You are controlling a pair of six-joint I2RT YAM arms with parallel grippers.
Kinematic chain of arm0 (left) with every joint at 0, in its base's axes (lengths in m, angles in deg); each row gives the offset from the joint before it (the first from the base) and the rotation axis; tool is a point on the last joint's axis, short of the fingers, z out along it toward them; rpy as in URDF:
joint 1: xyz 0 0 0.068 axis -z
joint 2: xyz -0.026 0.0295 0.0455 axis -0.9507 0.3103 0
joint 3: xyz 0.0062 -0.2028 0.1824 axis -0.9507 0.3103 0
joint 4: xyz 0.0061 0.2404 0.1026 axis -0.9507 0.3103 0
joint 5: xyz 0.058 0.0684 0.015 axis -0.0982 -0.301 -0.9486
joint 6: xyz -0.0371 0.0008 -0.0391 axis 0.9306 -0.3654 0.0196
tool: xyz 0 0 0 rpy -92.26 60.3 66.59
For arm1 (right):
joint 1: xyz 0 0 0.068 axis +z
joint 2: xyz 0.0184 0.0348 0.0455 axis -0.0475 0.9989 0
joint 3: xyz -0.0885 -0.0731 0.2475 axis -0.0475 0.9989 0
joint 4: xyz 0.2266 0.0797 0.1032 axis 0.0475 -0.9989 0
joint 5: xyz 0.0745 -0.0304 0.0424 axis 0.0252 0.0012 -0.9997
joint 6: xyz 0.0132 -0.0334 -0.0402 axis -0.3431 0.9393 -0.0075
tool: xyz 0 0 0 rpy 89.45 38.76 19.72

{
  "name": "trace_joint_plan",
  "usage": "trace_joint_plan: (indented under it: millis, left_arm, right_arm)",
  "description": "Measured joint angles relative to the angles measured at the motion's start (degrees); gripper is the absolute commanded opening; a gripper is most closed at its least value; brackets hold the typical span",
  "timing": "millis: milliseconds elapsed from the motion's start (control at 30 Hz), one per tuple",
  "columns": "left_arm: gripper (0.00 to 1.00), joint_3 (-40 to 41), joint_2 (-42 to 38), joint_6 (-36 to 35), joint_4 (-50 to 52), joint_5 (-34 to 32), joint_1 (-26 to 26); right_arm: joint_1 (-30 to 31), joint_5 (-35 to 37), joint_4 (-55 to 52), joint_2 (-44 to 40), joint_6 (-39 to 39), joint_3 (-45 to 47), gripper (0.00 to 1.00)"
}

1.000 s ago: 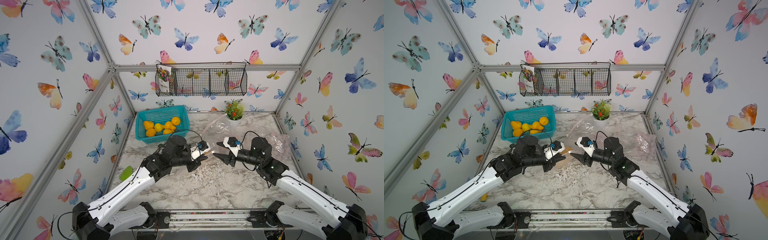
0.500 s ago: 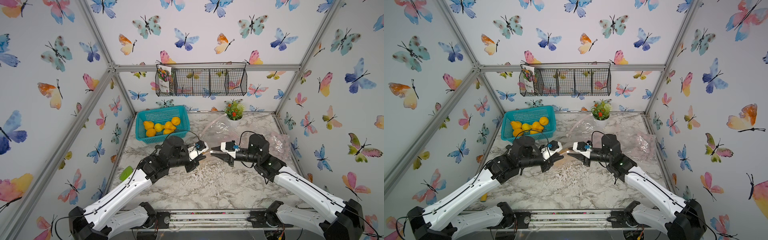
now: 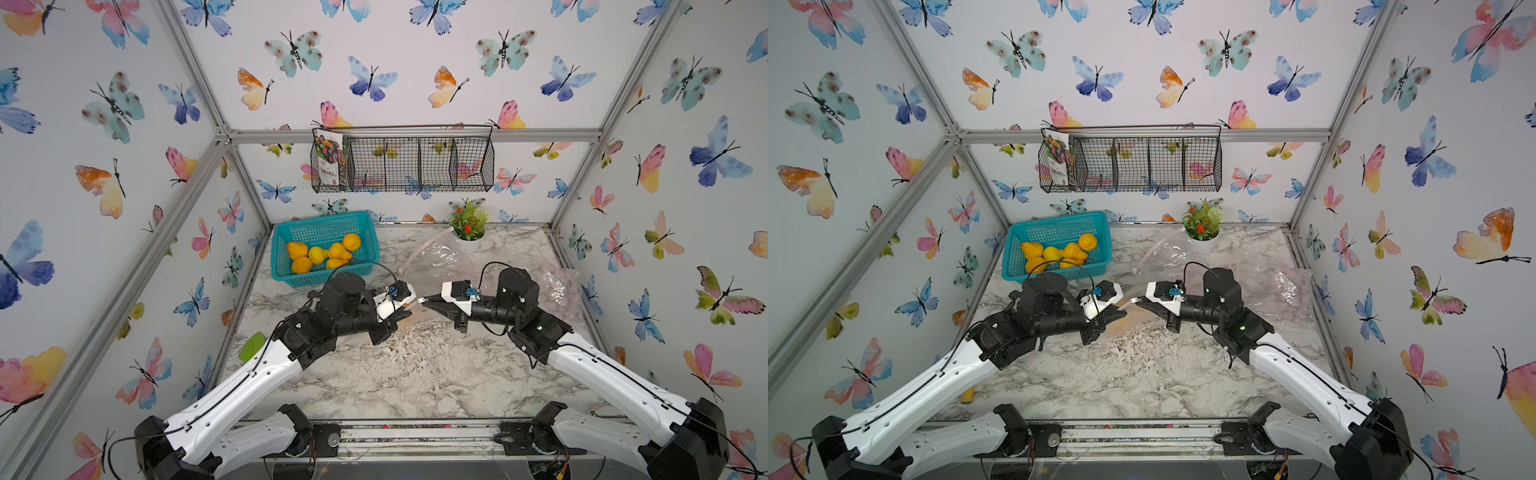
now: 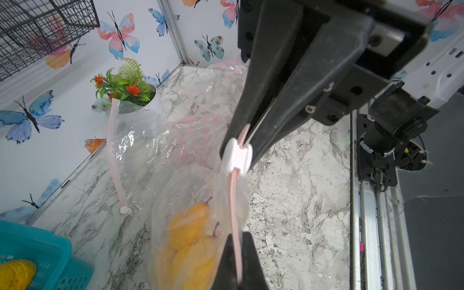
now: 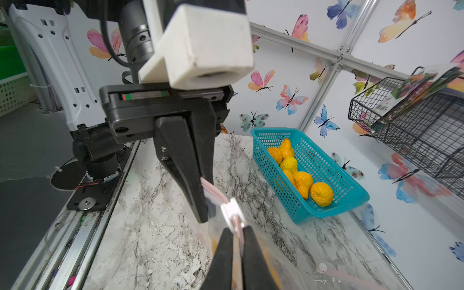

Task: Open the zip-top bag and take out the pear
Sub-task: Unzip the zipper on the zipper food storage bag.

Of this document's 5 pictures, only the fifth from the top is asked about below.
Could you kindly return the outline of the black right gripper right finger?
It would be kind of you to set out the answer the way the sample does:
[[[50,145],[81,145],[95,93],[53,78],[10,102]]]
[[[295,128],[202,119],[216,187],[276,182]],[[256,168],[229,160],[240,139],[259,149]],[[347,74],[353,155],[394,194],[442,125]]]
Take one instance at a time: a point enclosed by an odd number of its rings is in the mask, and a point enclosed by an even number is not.
[[[242,276],[245,290],[278,290],[251,226],[244,228]]]

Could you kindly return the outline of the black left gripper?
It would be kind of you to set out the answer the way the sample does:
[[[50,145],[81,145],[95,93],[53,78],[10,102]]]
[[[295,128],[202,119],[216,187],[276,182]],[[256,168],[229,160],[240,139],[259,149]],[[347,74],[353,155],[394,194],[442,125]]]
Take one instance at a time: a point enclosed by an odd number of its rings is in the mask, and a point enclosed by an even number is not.
[[[216,128],[226,120],[233,94],[231,86],[183,91],[168,83],[100,88],[101,105],[116,142],[155,135],[157,157],[182,189],[199,223],[208,221],[200,175],[213,181]]]

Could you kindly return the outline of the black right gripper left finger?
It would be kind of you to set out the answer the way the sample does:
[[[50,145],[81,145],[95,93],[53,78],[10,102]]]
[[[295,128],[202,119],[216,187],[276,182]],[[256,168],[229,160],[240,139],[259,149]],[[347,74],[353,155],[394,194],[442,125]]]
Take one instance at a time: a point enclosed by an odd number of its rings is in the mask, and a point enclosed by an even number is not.
[[[200,290],[231,290],[232,274],[233,233],[225,228]]]

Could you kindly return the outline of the yellow pear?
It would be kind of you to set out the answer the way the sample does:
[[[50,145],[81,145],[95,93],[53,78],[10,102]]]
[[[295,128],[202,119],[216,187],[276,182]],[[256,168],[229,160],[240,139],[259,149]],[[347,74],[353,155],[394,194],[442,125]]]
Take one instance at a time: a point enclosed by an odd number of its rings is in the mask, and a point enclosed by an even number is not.
[[[271,157],[273,158],[273,160],[278,164],[280,165],[281,162],[283,161],[284,157],[283,157],[283,153],[282,151],[277,148],[277,147],[270,147],[267,149],[268,153],[271,155]]]
[[[297,172],[294,174],[295,188],[304,200],[309,198],[310,188],[313,185],[313,178],[307,172]]]

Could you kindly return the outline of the orange pear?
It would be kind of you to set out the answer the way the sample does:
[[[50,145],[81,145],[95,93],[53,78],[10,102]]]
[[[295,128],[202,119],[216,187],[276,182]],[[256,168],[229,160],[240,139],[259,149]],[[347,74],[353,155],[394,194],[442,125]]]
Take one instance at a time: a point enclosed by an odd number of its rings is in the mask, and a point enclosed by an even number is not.
[[[288,157],[294,157],[294,149],[292,148],[291,140],[288,138],[284,138],[279,146],[280,152],[282,153],[283,159]]]

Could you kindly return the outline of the yellow lemon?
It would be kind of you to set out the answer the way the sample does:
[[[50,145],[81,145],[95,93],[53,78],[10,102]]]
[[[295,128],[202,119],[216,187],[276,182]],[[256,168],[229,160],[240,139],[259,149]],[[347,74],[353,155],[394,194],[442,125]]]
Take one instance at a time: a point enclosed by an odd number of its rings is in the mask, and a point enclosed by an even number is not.
[[[295,184],[293,173],[290,170],[283,170],[283,173],[285,174],[287,179],[289,179],[290,183],[295,187],[296,184]]]
[[[310,188],[310,196],[319,207],[328,207],[332,204],[334,193],[331,187],[324,182],[316,182]]]

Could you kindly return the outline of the yellow-green pear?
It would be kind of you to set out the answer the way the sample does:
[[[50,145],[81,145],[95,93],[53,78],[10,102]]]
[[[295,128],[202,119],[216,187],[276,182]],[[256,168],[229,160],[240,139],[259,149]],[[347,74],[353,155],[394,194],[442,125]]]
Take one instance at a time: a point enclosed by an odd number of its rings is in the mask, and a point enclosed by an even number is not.
[[[287,170],[292,174],[298,172],[298,161],[294,157],[286,157],[281,163],[280,168],[282,170]]]

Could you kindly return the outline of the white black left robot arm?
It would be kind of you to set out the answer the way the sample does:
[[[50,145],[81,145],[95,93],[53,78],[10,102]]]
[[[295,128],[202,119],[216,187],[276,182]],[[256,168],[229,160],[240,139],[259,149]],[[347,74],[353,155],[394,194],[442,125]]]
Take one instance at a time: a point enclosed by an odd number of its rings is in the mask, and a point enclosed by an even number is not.
[[[95,93],[71,39],[69,3],[7,1],[6,11],[57,93],[73,153],[87,170],[88,183],[78,186],[68,209],[105,210],[128,160],[124,145],[151,138],[197,221],[215,217],[201,180],[213,179],[214,139],[228,116],[232,87],[183,91],[168,83],[133,82]]]

